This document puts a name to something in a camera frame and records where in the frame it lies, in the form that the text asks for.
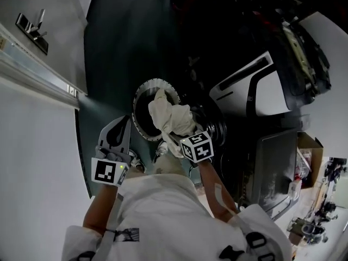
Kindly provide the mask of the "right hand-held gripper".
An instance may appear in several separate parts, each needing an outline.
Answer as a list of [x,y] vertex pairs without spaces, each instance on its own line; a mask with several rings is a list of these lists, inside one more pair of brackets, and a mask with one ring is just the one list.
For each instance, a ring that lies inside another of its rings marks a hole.
[[207,131],[180,140],[182,154],[193,163],[199,163],[214,156],[213,144]]

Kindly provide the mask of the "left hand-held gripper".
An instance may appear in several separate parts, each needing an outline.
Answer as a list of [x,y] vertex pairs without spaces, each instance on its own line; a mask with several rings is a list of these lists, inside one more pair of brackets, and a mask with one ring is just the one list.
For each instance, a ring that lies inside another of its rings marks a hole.
[[[131,120],[128,115],[119,117],[100,132],[97,146],[129,155]],[[91,159],[91,180],[95,183],[119,187],[129,171],[130,164],[107,159]]]

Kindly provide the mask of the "person's left hand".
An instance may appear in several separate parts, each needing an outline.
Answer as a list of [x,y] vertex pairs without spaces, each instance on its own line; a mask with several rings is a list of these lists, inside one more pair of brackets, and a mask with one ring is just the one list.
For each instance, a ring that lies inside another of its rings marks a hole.
[[95,158],[118,161],[118,162],[123,162],[127,164],[129,164],[132,160],[130,155],[127,155],[118,151],[110,151],[109,149],[103,148],[101,146],[96,146]]

